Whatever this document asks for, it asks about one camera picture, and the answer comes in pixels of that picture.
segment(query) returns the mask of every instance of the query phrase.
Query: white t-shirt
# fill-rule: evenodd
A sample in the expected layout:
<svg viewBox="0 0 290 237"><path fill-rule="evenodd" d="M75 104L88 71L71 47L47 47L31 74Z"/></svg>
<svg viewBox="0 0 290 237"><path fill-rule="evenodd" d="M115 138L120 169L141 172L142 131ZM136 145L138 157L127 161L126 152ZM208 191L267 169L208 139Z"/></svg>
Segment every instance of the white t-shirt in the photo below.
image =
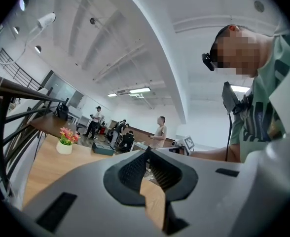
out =
<svg viewBox="0 0 290 237"><path fill-rule="evenodd" d="M101 118L101 116L102 116L101 111L97 112L97 113L94 115L94 118L92 119L92 121L98 123L98 122L99 122L99 119L96 119L96 118Z"/></svg>

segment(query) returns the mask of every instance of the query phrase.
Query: red object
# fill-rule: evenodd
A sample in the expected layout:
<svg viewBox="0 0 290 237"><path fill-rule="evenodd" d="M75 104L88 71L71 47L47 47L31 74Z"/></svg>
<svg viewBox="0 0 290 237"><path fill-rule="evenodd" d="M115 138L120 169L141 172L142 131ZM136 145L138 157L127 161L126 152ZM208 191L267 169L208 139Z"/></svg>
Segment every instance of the red object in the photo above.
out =
<svg viewBox="0 0 290 237"><path fill-rule="evenodd" d="M106 130L106 128L105 127L102 127L101 130L100 130L100 134L104 134L105 133L105 130Z"/></svg>

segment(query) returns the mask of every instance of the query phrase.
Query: white flower pot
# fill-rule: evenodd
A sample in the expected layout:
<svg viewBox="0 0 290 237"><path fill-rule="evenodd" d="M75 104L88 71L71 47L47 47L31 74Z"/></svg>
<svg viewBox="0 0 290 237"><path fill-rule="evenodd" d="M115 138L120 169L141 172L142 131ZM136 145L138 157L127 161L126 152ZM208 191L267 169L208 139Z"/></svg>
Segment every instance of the white flower pot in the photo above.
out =
<svg viewBox="0 0 290 237"><path fill-rule="evenodd" d="M62 155L70 155L73 150L73 145L64 145L60 141L58 141L56 145L56 150Z"/></svg>

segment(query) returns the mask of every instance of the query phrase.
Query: black pants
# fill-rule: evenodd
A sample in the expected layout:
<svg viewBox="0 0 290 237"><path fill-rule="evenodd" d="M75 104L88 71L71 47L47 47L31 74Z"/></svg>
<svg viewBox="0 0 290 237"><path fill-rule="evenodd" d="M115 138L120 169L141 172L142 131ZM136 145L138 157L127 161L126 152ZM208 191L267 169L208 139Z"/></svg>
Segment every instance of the black pants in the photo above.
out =
<svg viewBox="0 0 290 237"><path fill-rule="evenodd" d="M92 132L91 132L91 134L92 134L91 135L91 138L94 138L94 136L95 136L95 130L96 130L97 125L98 125L98 122L91 121L90 124L89 124L89 126L88 126L88 130L86 132L86 135L89 135L90 131L92 130Z"/></svg>

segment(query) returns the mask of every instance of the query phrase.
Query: black chair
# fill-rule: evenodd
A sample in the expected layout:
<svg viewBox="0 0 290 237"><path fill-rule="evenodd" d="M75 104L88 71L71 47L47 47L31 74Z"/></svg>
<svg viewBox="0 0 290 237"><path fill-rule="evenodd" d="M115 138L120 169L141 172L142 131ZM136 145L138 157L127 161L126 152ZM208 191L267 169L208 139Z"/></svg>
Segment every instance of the black chair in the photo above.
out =
<svg viewBox="0 0 290 237"><path fill-rule="evenodd" d="M56 108L57 116L62 120L68 120L68 107L65 104L62 104Z"/></svg>
<svg viewBox="0 0 290 237"><path fill-rule="evenodd" d="M122 151L123 153L129 152L131 150L133 142L134 142L134 137L132 134L129 134L129 133L124 134L122 142L120 143L120 145L122 145L122 147L120 147L120 151Z"/></svg>

